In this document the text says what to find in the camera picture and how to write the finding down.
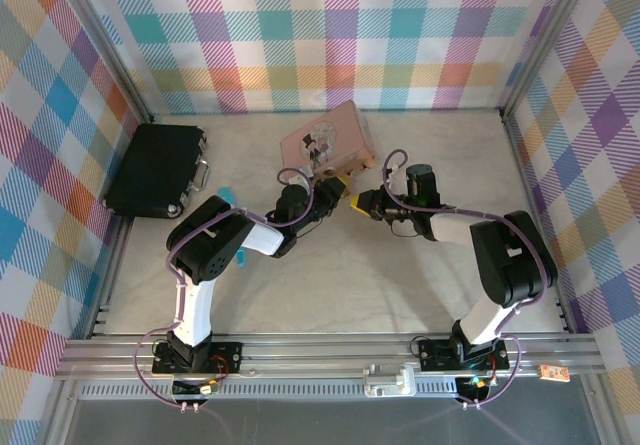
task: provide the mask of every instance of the black briefcase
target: black briefcase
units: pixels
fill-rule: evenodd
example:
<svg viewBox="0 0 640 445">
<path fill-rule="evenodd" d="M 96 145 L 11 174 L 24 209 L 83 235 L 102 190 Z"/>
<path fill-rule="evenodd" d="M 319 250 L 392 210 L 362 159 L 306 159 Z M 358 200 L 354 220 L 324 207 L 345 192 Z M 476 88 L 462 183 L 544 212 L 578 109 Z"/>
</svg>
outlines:
<svg viewBox="0 0 640 445">
<path fill-rule="evenodd" d="M 116 215 L 176 218 L 209 176 L 207 138 L 198 127 L 140 125 L 124 154 L 104 205 Z M 201 180 L 194 184 L 201 168 Z"/>
</svg>

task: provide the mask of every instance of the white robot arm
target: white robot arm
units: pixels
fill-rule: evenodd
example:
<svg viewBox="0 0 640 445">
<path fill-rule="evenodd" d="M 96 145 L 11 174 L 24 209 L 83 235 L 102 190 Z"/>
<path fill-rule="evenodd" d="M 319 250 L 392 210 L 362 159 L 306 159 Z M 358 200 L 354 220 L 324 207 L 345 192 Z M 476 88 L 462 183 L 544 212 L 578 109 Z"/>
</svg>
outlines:
<svg viewBox="0 0 640 445">
<path fill-rule="evenodd" d="M 263 255 L 273 255 L 280 248 L 283 240 L 284 235 L 275 228 L 264 223 L 254 222 L 253 228 L 241 246 L 256 250 Z M 173 333 L 182 343 L 190 347 L 198 345 L 211 335 L 211 304 L 217 280 L 218 277 L 194 284 L 190 276 L 185 277 L 187 283 L 182 321 Z M 179 316 L 180 304 L 181 300 L 178 296 L 176 297 L 176 318 Z"/>
<path fill-rule="evenodd" d="M 172 251 L 171 264 L 183 274 L 185 284 L 178 284 L 178 325 L 167 333 L 168 345 L 157 347 L 161 357 L 156 356 L 158 360 L 154 362 L 154 370 L 162 373 L 160 370 L 172 370 L 172 366 L 178 366 L 176 364 L 181 371 L 206 370 L 211 356 L 218 354 L 215 350 L 217 345 L 213 344 L 212 348 L 210 314 L 213 292 L 218 277 L 236 251 L 244 247 L 275 258 L 282 257 L 295 246 L 297 233 L 302 228 L 332 213 L 345 188 L 346 185 L 337 177 L 319 180 L 313 187 L 313 201 L 309 205 L 310 196 L 304 187 L 287 185 L 275 210 L 268 214 L 268 222 L 258 221 L 257 216 L 248 213 L 231 214 L 206 231 L 193 235 L 182 246 L 180 243 L 187 235 L 228 212 L 231 206 L 220 197 L 213 196 L 178 225 L 167 239 L 167 249 Z M 239 359 L 234 361 L 238 366 Z"/>
<path fill-rule="evenodd" d="M 455 322 L 447 347 L 437 345 L 437 353 L 443 355 L 441 351 L 446 348 L 450 358 L 434 360 L 434 363 L 444 363 L 445 366 L 475 363 L 477 359 L 495 352 L 500 329 L 514 308 L 535 299 L 545 287 L 557 280 L 556 266 L 527 212 L 510 213 L 502 217 L 502 222 L 515 226 L 535 248 L 545 267 L 547 283 L 542 283 L 540 271 L 527 246 L 505 223 L 449 213 L 453 209 L 440 202 L 431 166 L 417 164 L 407 168 L 407 192 L 394 200 L 383 185 L 378 190 L 356 196 L 351 207 L 388 224 L 395 220 L 410 220 L 416 233 L 428 240 L 458 243 L 474 250 L 483 293 L 469 313 Z"/>
</svg>

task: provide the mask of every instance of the colorful plaid backdrop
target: colorful plaid backdrop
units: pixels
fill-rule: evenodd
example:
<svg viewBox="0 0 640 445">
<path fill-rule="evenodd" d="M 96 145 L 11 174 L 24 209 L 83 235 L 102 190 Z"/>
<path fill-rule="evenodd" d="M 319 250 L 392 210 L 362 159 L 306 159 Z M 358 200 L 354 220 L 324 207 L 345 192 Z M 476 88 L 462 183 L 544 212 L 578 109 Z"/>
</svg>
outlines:
<svg viewBox="0 0 640 445">
<path fill-rule="evenodd" d="M 66 0 L 0 0 L 0 443 L 30 444 L 109 240 L 136 126 Z"/>
<path fill-rule="evenodd" d="M 546 1 L 91 0 L 151 109 L 174 114 L 494 108 Z"/>
<path fill-rule="evenodd" d="M 516 115 L 578 328 L 640 443 L 640 0 L 580 0 Z"/>
<path fill-rule="evenodd" d="M 531 53 L 533 52 L 536 44 L 538 43 L 540 34 L 545 29 L 548 24 L 549 19 L 552 17 L 553 7 L 556 5 L 558 0 L 546 0 L 542 10 L 540 11 L 540 15 L 538 15 L 538 19 L 534 23 L 531 31 L 529 32 L 529 36 L 525 41 L 522 50 L 520 51 L 520 55 L 516 60 L 516 64 L 514 65 L 511 73 L 509 74 L 509 78 L 507 79 L 507 84 L 502 90 L 502 94 L 500 96 L 500 100 L 498 101 L 498 108 L 504 107 L 507 102 L 511 91 L 513 90 L 514 85 L 516 84 L 519 74 L 522 71 L 522 68 L 527 63 L 529 58 L 531 57 Z"/>
</svg>

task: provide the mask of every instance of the cable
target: cable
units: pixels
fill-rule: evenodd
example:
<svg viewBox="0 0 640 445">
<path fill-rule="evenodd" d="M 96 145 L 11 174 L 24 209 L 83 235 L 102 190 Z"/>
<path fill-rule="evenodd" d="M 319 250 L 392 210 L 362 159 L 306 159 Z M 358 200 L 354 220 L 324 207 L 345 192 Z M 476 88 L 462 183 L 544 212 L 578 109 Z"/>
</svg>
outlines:
<svg viewBox="0 0 640 445">
<path fill-rule="evenodd" d="M 418 234 L 417 234 L 417 233 L 416 233 L 415 235 L 398 235 L 398 234 L 393 230 L 393 224 L 394 224 L 394 222 L 391 222 L 391 223 L 389 224 L 389 227 L 391 227 L 391 233 L 392 233 L 394 236 L 398 237 L 398 238 L 416 238 L 416 237 L 418 236 Z"/>
<path fill-rule="evenodd" d="M 491 395 L 491 384 L 489 384 L 489 385 L 487 386 L 487 388 L 488 388 L 489 390 L 487 390 L 487 396 L 486 396 L 486 397 L 484 397 L 483 403 L 484 403 L 484 402 L 486 402 L 487 400 L 489 400 L 489 396 Z"/>
<path fill-rule="evenodd" d="M 504 217 L 501 217 L 500 215 L 494 215 L 492 213 L 485 213 L 485 212 L 478 212 L 476 210 L 465 210 L 462 208 L 423 208 L 423 207 L 414 207 L 413 205 L 408 205 L 404 202 L 402 202 L 400 199 L 398 199 L 398 197 L 396 197 L 393 192 L 391 192 L 391 188 L 389 187 L 389 177 L 388 177 L 388 173 L 387 173 L 387 169 L 389 167 L 389 161 L 391 160 L 391 158 L 396 155 L 397 153 L 400 153 L 402 155 L 402 163 L 398 166 L 398 168 L 402 168 L 407 161 L 409 160 L 409 155 L 407 155 L 407 152 L 402 150 L 401 148 L 397 148 L 396 150 L 394 150 L 393 152 L 391 152 L 387 158 L 384 161 L 384 164 L 382 165 L 382 185 L 384 186 L 384 189 L 386 190 L 387 194 L 389 195 L 389 198 L 391 198 L 391 200 L 393 200 L 397 205 L 407 209 L 407 210 L 411 210 L 414 212 L 426 212 L 426 213 L 457 213 L 460 215 L 468 215 L 471 217 L 479 217 L 479 218 L 488 218 L 490 220 L 496 220 L 504 225 L 506 225 L 509 230 L 511 230 L 519 239 L 520 241 L 522 241 L 522 243 L 524 244 L 524 246 L 527 248 L 527 250 L 529 251 L 529 253 L 531 254 L 531 256 L 533 257 L 534 262 L 536 263 L 536 266 L 538 267 L 538 272 L 540 273 L 540 279 L 542 281 L 542 290 L 540 291 L 540 293 L 530 299 L 530 300 L 525 300 L 522 301 L 520 303 L 518 303 L 517 305 L 515 305 L 511 311 L 509 312 L 509 314 L 498 324 L 498 326 L 496 327 L 495 330 L 495 334 L 497 336 L 500 336 L 500 333 L 502 332 L 502 329 L 505 327 L 505 325 L 509 322 L 509 320 L 511 320 L 511 318 L 520 313 L 520 309 L 522 307 L 527 307 L 529 305 L 534 305 L 536 303 L 538 303 L 540 300 L 542 300 L 542 297 L 545 294 L 545 290 L 547 288 L 547 282 L 548 282 L 548 275 L 547 275 L 547 270 L 544 266 L 544 264 L 542 263 L 542 258 L 540 257 L 540 255 L 538 254 L 538 251 L 536 250 L 535 246 L 533 245 L 533 243 L 531 243 L 531 240 L 529 240 L 527 238 L 527 236 L 522 232 L 522 230 L 520 230 L 518 227 L 516 227 L 513 223 L 511 223 L 509 220 L 507 220 Z"/>
<path fill-rule="evenodd" d="M 218 379 L 217 379 L 217 380 L 218 380 L 218 382 L 222 382 L 222 380 L 224 380 L 225 378 L 227 378 L 227 377 L 229 376 L 229 373 L 230 373 L 230 371 L 231 371 L 231 370 L 229 369 L 229 362 L 227 362 L 227 359 L 226 359 L 226 358 L 221 357 L 220 355 L 213 355 L 213 356 L 209 359 L 209 361 L 211 361 L 211 360 L 212 360 L 212 359 L 214 359 L 214 358 L 215 358 L 216 360 L 218 360 L 218 361 L 220 361 L 220 362 L 224 363 L 224 367 L 225 367 L 225 369 L 226 369 L 226 371 L 225 371 L 225 373 L 224 373 L 224 377 L 220 377 L 220 378 L 218 378 Z M 220 375 L 222 375 L 222 372 L 220 372 L 220 370 L 221 370 L 221 369 L 222 369 L 222 367 L 221 367 L 220 365 L 218 365 L 218 373 L 219 373 Z"/>
<path fill-rule="evenodd" d="M 411 355 L 413 355 L 414 357 L 416 357 L 417 359 L 420 358 L 420 355 L 417 355 L 416 353 L 413 352 L 413 344 L 414 342 L 419 339 L 422 338 L 424 340 L 429 340 L 429 338 L 425 337 L 424 335 L 416 335 L 415 337 L 413 337 L 411 339 L 411 341 L 409 342 L 409 352 L 411 352 Z"/>
<path fill-rule="evenodd" d="M 208 228 L 214 226 L 216 223 L 226 219 L 227 217 L 230 217 L 231 215 L 234 215 L 236 213 L 239 214 L 244 214 L 246 216 L 248 216 L 249 218 L 251 218 L 252 220 L 259 222 L 259 223 L 269 223 L 269 225 L 275 227 L 275 228 L 282 228 L 282 227 L 288 227 L 291 225 L 294 225 L 296 223 L 298 223 L 300 220 L 302 220 L 311 210 L 311 207 L 313 206 L 313 185 L 311 183 L 311 180 L 309 179 L 309 177 L 307 177 L 302 171 L 296 169 L 296 168 L 283 168 L 282 170 L 280 170 L 278 172 L 278 174 L 276 175 L 276 180 L 278 181 L 278 183 L 282 184 L 282 185 L 288 185 L 287 182 L 285 182 L 284 180 L 282 180 L 282 174 L 285 172 L 295 172 L 297 174 L 299 174 L 300 176 L 302 176 L 305 181 L 307 182 L 307 186 L 309 188 L 309 203 L 307 204 L 307 208 L 305 209 L 304 213 L 302 215 L 300 215 L 298 218 L 291 220 L 289 222 L 286 223 L 273 223 L 273 222 L 268 222 L 268 220 L 265 217 L 261 217 L 259 215 L 256 215 L 255 213 L 240 209 L 240 208 L 236 208 L 236 207 L 232 207 L 231 209 L 227 210 L 226 212 L 221 213 L 220 215 L 215 216 L 214 218 L 212 218 L 211 220 L 205 222 L 204 224 L 200 225 L 199 227 L 197 227 L 195 230 L 189 232 L 185 237 L 183 237 L 174 247 L 171 248 L 171 250 L 169 251 L 169 254 L 167 255 L 167 258 L 165 259 L 165 267 L 167 268 L 167 270 L 169 270 L 169 272 L 176 277 L 176 279 L 178 280 L 178 285 L 177 287 L 180 290 L 180 293 L 178 294 L 178 314 L 174 320 L 174 323 L 172 323 L 170 326 L 168 327 L 161 327 L 161 328 L 155 328 L 153 330 L 150 330 L 149 332 L 147 332 L 139 341 L 138 343 L 136 343 L 136 348 L 133 352 L 133 368 L 136 372 L 136 375 L 138 376 L 138 379 L 140 380 L 140 382 L 142 383 L 142 385 L 149 391 L 149 393 L 151 393 L 155 398 L 157 398 L 158 400 L 160 400 L 162 403 L 165 403 L 171 407 L 174 408 L 179 408 L 181 411 L 185 411 L 185 409 L 193 409 L 193 410 L 197 410 L 197 408 L 189 405 L 189 406 L 185 406 L 185 404 L 183 403 L 183 405 L 178 405 L 175 400 L 171 401 L 165 397 L 163 397 L 162 395 L 160 395 L 158 392 L 156 392 L 153 387 L 149 384 L 149 382 L 147 382 L 144 378 L 144 376 L 142 375 L 142 371 L 140 370 L 140 366 L 138 364 L 138 353 L 140 351 L 140 347 L 142 346 L 142 343 L 147 340 L 149 337 L 151 337 L 152 335 L 156 335 L 156 334 L 160 334 L 160 333 L 169 333 L 172 330 L 175 330 L 176 328 L 178 328 L 180 326 L 180 324 L 183 322 L 184 319 L 184 307 L 185 307 L 185 298 L 186 298 L 186 280 L 184 278 L 184 275 L 182 273 L 180 273 L 177 269 L 175 269 L 173 267 L 173 265 L 171 264 L 171 261 L 173 260 L 173 257 L 176 255 L 176 253 L 178 253 L 178 251 L 190 240 L 193 239 L 193 237 L 195 237 L 196 235 L 202 233 L 203 231 L 207 230 Z M 227 375 L 229 372 L 229 364 L 227 364 Z"/>
<path fill-rule="evenodd" d="M 463 397 L 462 395 L 458 395 L 458 398 L 466 403 L 469 404 L 473 404 L 473 405 L 477 405 L 478 407 L 480 405 L 484 405 L 486 403 L 491 403 L 494 400 L 497 400 L 498 398 L 500 398 L 506 391 L 507 389 L 511 386 L 511 384 L 513 383 L 513 380 L 515 380 L 516 378 L 516 373 L 518 373 L 518 370 L 520 369 L 520 361 L 522 359 L 522 347 L 520 346 L 520 341 L 518 340 L 518 338 L 515 335 L 505 335 L 503 337 L 505 340 L 513 340 L 516 344 L 516 349 L 518 350 L 518 353 L 516 355 L 516 364 L 513 367 L 513 371 L 511 372 L 511 375 L 509 375 L 509 378 L 507 379 L 507 383 L 504 384 L 504 386 L 498 390 L 493 396 L 491 397 L 487 397 L 482 401 L 474 401 L 474 400 L 470 400 L 467 397 Z"/>
<path fill-rule="evenodd" d="M 493 357 L 493 355 L 489 355 L 489 358 L 491 359 L 491 363 L 493 364 L 493 372 L 491 373 L 491 381 L 495 382 L 498 378 L 497 376 L 497 368 L 498 368 L 498 364 L 496 363 L 496 359 Z"/>
<path fill-rule="evenodd" d="M 153 344 L 151 345 L 151 355 L 153 355 L 154 357 L 157 357 L 156 346 L 158 345 L 158 343 L 169 343 L 169 342 L 164 338 L 159 338 L 158 340 L 153 342 Z"/>
<path fill-rule="evenodd" d="M 308 235 L 309 233 L 313 232 L 316 228 L 318 228 L 320 225 L 322 225 L 322 221 L 324 220 L 324 217 L 320 218 L 320 221 L 318 222 L 318 224 L 313 227 L 311 230 L 307 230 L 306 232 L 304 232 L 302 235 L 298 235 L 298 239 L 304 237 L 305 235 Z"/>
<path fill-rule="evenodd" d="M 195 230 L 192 230 L 187 235 L 185 235 L 180 241 L 178 241 L 178 243 L 176 243 L 171 248 L 171 251 L 169 252 L 169 255 L 167 255 L 167 258 L 165 259 L 165 262 L 164 262 L 165 267 L 167 268 L 167 270 L 169 270 L 169 272 L 173 276 L 176 277 L 176 279 L 178 280 L 178 283 L 180 283 L 181 285 L 185 285 L 186 281 L 184 279 L 184 275 L 181 274 L 178 270 L 176 270 L 173 267 L 173 265 L 171 264 L 171 261 L 173 260 L 173 257 L 175 257 L 176 253 L 178 253 L 178 251 L 186 243 L 188 243 L 190 240 L 192 240 L 193 237 L 195 237 L 196 235 L 199 235 L 200 233 L 202 233 L 203 231 L 205 231 L 208 228 L 212 227 L 213 225 L 215 225 L 216 223 L 220 222 L 221 220 L 224 220 L 225 218 L 230 217 L 231 215 L 239 213 L 239 214 L 246 215 L 247 217 L 251 218 L 252 220 L 254 220 L 254 221 L 258 222 L 258 223 L 268 223 L 270 226 L 272 226 L 274 228 L 283 228 L 283 227 L 289 227 L 291 225 L 295 225 L 296 223 L 298 223 L 304 217 L 307 216 L 307 214 L 311 210 L 311 207 L 313 206 L 313 186 L 311 184 L 311 180 L 309 180 L 309 177 L 307 177 L 302 171 L 298 170 L 297 168 L 283 168 L 276 175 L 276 180 L 278 181 L 278 183 L 280 183 L 282 185 L 285 185 L 285 186 L 288 185 L 288 183 L 281 179 L 282 174 L 285 173 L 285 172 L 296 172 L 297 174 L 302 176 L 307 182 L 307 185 L 309 187 L 309 203 L 307 204 L 307 208 L 305 209 L 304 213 L 302 215 L 300 215 L 298 218 L 295 218 L 295 219 L 293 219 L 293 220 L 291 220 L 289 222 L 285 222 L 285 223 L 274 223 L 274 222 L 268 221 L 267 219 L 265 219 L 265 217 L 261 217 L 260 215 L 257 215 L 257 214 L 255 214 L 253 212 L 249 212 L 247 210 L 244 210 L 244 209 L 241 209 L 241 208 L 237 208 L 237 207 L 232 207 L 231 209 L 227 210 L 226 212 L 223 212 L 220 215 L 216 215 L 211 220 L 203 223 L 202 225 L 197 227 Z"/>
</svg>

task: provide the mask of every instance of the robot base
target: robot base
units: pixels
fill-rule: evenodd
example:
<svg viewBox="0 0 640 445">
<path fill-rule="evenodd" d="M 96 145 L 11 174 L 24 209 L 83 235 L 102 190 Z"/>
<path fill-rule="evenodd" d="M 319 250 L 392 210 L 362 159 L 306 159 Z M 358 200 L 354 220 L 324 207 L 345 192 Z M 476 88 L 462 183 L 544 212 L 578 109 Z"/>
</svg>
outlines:
<svg viewBox="0 0 640 445">
<path fill-rule="evenodd" d="M 161 342 L 155 347 L 155 359 L 151 373 L 154 375 L 175 375 L 180 373 L 198 373 L 203 375 L 217 375 L 220 373 L 238 373 L 242 362 L 242 343 L 240 342 L 210 342 L 206 355 L 207 360 L 197 368 L 188 364 L 168 343 Z"/>
<path fill-rule="evenodd" d="M 418 355 L 420 357 L 420 370 L 423 372 L 442 372 L 451 370 L 469 370 L 478 372 L 491 372 L 496 370 L 509 370 L 509 357 L 504 341 L 498 340 L 495 348 L 486 354 L 461 362 L 451 347 L 450 340 L 419 340 Z"/>
<path fill-rule="evenodd" d="M 489 396 L 490 387 L 482 387 L 478 388 L 478 385 L 470 382 L 469 378 L 456 378 L 456 388 L 458 389 L 459 397 L 464 397 L 467 400 L 478 400 L 482 402 L 486 400 Z M 463 400 L 462 398 L 456 398 L 456 400 L 460 403 L 464 403 L 467 400 Z"/>
</svg>

